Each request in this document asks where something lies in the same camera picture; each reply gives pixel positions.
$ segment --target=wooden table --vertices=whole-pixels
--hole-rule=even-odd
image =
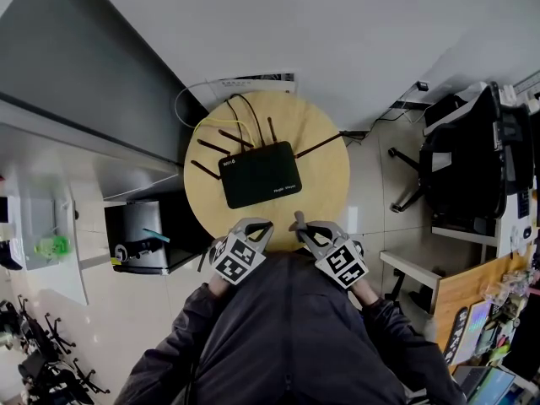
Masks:
[[[272,142],[267,124],[270,116],[278,141],[289,141],[293,151],[299,153],[338,133],[332,121],[314,105],[284,92],[253,92],[244,94],[251,102],[259,119],[264,141]],[[260,146],[257,125],[246,102],[240,97],[229,101],[238,118],[244,122]],[[208,116],[218,120],[234,120],[234,115],[226,103],[218,106]],[[224,157],[218,151],[204,147],[198,138],[217,144],[232,154],[240,152],[240,145],[218,134],[222,128],[238,136],[234,123],[205,121],[193,136],[186,154],[184,182],[187,199],[202,226],[214,237],[226,235],[236,222],[243,218],[265,218],[274,224],[272,239],[267,249],[270,251],[292,251],[302,247],[289,226],[294,222],[294,212],[304,212],[305,220],[334,221],[342,212],[347,199],[349,165],[348,154],[341,138],[314,150],[296,160],[302,190],[294,195],[252,206],[231,209],[227,206],[221,181],[199,170],[191,163],[194,159],[219,174],[218,160]],[[244,127],[244,139],[249,140]]]
[[[482,301],[483,290],[500,282],[505,273],[526,268],[530,252],[529,246],[525,256],[515,252],[513,259],[503,256],[446,278],[387,251],[381,252],[381,260],[433,289],[431,313],[437,325],[436,342],[444,352],[457,312]]]
[[[525,256],[515,252],[513,259],[510,255],[503,256],[439,281],[434,317],[441,351],[444,352],[450,337],[456,313],[462,307],[468,308],[482,301],[482,292],[487,285],[500,282],[505,273],[526,268],[528,255],[529,252]]]

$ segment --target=tiled floor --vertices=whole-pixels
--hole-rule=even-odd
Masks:
[[[410,112],[414,121],[418,114]],[[478,248],[460,240],[432,235],[429,210],[424,201],[404,213],[393,213],[389,206],[414,191],[418,176],[387,150],[396,147],[418,159],[423,141],[423,124],[404,120],[380,121],[362,144],[348,146],[351,181],[347,205],[339,222],[364,246],[368,276],[373,288],[388,292],[395,278],[383,268],[379,252],[390,250],[424,267],[439,267],[448,273],[466,268],[478,259]],[[107,251],[102,203],[78,204],[79,252],[82,259]],[[113,273],[107,264],[84,270],[89,305],[81,306],[54,291],[33,291],[24,273],[13,275],[15,294],[30,299],[30,311],[40,321],[50,311],[62,318],[66,337],[77,343],[73,355],[86,368],[97,370],[96,380],[111,390],[99,395],[99,403],[112,403],[133,364],[143,351],[153,347],[170,330],[170,324],[186,297],[201,282],[208,281],[208,264],[197,273],[198,260],[169,277]],[[418,287],[413,281],[405,288]]]

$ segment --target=router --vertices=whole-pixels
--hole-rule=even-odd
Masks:
[[[266,145],[261,136],[262,147],[260,148],[255,148],[253,144],[219,129],[220,135],[241,145],[241,153],[234,155],[217,145],[207,143],[202,139],[197,140],[202,146],[227,155],[218,162],[220,175],[213,173],[196,160],[192,160],[192,164],[223,182],[229,208],[251,206],[300,192],[302,182],[296,160],[342,136],[341,133],[338,133],[299,154],[294,154],[290,143],[277,140],[271,117],[268,118],[268,125],[272,133],[273,144]]]

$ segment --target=wire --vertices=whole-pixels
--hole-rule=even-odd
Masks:
[[[419,117],[417,120],[415,120],[415,121],[411,121],[411,123],[412,123],[412,124],[418,123],[420,120],[422,120],[422,117],[424,116],[425,112],[426,112],[429,108],[431,108],[433,105],[435,105],[435,104],[432,104],[432,105],[428,106],[428,107],[424,110],[424,112],[422,113],[422,116],[420,116],[420,117]]]
[[[199,126],[201,126],[203,124],[204,121],[206,120],[210,120],[211,122],[219,122],[219,123],[236,123],[236,124],[241,124],[247,131],[247,134],[249,135],[250,137],[250,140],[251,140],[251,144],[255,145],[255,143],[253,142],[253,136],[251,135],[251,132],[250,132],[250,129],[249,127],[243,122],[243,121],[240,121],[240,120],[219,120],[217,118],[210,118],[210,117],[205,117],[203,118],[194,128],[193,128],[193,133],[195,133],[197,131],[197,129],[199,128]]]
[[[266,144],[264,143],[264,139],[262,138],[261,125],[259,124],[259,119],[257,118],[257,114],[255,113],[255,110],[251,106],[250,101],[248,99],[246,99],[243,94],[236,93],[236,94],[233,94],[232,96],[230,96],[230,98],[232,99],[232,98],[235,98],[236,96],[241,97],[249,105],[249,107],[251,108],[251,112],[253,113],[253,117],[255,117],[256,126],[259,129],[259,136],[261,137],[261,145],[264,147]]]
[[[190,127],[191,129],[195,129],[195,126],[192,126],[192,125],[189,125],[187,124],[185,121],[183,121],[181,119],[181,117],[178,115],[178,110],[176,109],[176,103],[178,102],[178,98],[185,92],[185,91],[188,91],[189,89],[192,89],[193,87],[197,87],[198,85],[203,85],[203,84],[210,84],[208,81],[201,81],[200,83],[195,83],[195,84],[192,84],[192,85],[188,85],[187,87],[184,87],[184,89],[180,90],[180,93],[176,95],[175,97],[175,104],[173,105],[173,108],[175,109],[175,114],[176,114],[176,118],[178,120],[180,120],[180,122],[184,125],[184,126],[187,126],[187,127]]]
[[[236,114],[236,111],[233,108],[233,106],[230,104],[229,100],[226,99],[225,102],[227,102],[227,105],[229,106],[230,110],[233,111],[233,114],[235,115],[236,126],[238,126],[238,132],[240,133],[240,139],[243,141],[244,138],[242,137],[242,129],[240,127],[240,123],[238,122],[238,115]],[[246,148],[244,147],[244,144],[240,144],[240,148],[241,148],[242,152],[246,151]]]
[[[407,90],[405,93],[403,93],[399,99],[403,99],[403,104],[402,104],[402,107],[399,108],[399,110],[402,110],[403,108],[405,108],[405,103],[406,103],[406,100],[407,100],[407,97],[414,91],[414,88],[416,86],[413,86],[411,87],[409,90]],[[383,114],[381,114],[380,116],[378,116],[375,121],[373,122],[373,124],[371,125],[370,127],[370,130],[368,131],[368,133],[365,135],[364,139],[366,139],[370,133],[373,131],[373,128],[375,127],[375,125],[377,124],[378,121],[384,121],[384,122],[395,122],[397,119],[399,119],[399,117],[401,116],[405,116],[405,118],[407,118],[407,120],[409,121],[409,123],[412,123],[408,116],[407,116],[407,113],[410,111],[410,110],[406,110],[404,112],[402,112],[399,116],[397,117],[394,117],[394,118],[382,118],[384,117],[386,114],[388,114],[391,110],[394,110],[395,108],[389,108],[386,112],[384,112]]]

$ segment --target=office chair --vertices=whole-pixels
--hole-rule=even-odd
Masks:
[[[0,332],[20,335],[20,315],[7,300],[0,301]]]
[[[58,325],[58,322],[62,321],[62,319],[56,318],[54,320],[54,326],[52,326],[51,323],[49,322],[49,316],[51,316],[51,314],[47,312],[45,314],[45,321],[47,322],[47,326],[49,326],[49,330],[46,331],[46,334],[51,335],[51,339],[57,342],[58,346],[62,349],[62,351],[65,354],[70,354],[71,349],[66,349],[64,345],[67,345],[68,347],[73,347],[73,348],[75,348],[77,345],[75,344],[75,342],[68,342],[66,339],[64,339],[63,337],[60,337],[60,335],[58,334],[57,325]]]
[[[111,393],[109,389],[102,390],[100,389],[96,384],[94,384],[90,377],[95,374],[95,370],[91,370],[87,375],[84,374],[84,372],[78,367],[77,365],[78,359],[73,359],[73,364],[75,365],[75,369],[77,370],[77,376],[80,379],[81,385],[87,386],[92,392],[94,393],[103,393],[108,395]]]
[[[26,340],[34,341],[36,347],[47,363],[56,363],[60,361],[62,351],[47,336],[40,323],[34,318],[28,317],[22,326],[23,334]]]
[[[93,405],[81,380],[67,369],[59,369],[51,365],[39,351],[32,353],[19,365],[19,373],[23,380],[31,383],[30,394],[39,398],[39,403],[68,403],[77,401]]]
[[[22,294],[19,294],[17,296],[17,300],[19,301],[19,306],[20,306],[20,312],[19,313],[23,318],[26,318],[28,316],[28,312],[26,311],[26,303],[28,303],[28,299],[23,297]]]
[[[465,116],[441,124],[426,138],[419,162],[390,148],[388,154],[392,158],[401,159],[418,172],[419,184],[418,190],[403,205],[394,203],[391,210],[403,212],[425,196],[437,214],[500,218],[510,190],[507,182],[518,171],[514,166],[516,156],[527,162],[524,152],[528,147],[524,146],[532,146],[528,121],[525,107],[500,104],[499,88],[491,83]],[[509,157],[514,157],[510,165]],[[532,184],[532,162],[522,166],[524,170],[529,167],[530,179],[514,178],[514,181],[520,180],[521,186],[529,181]]]

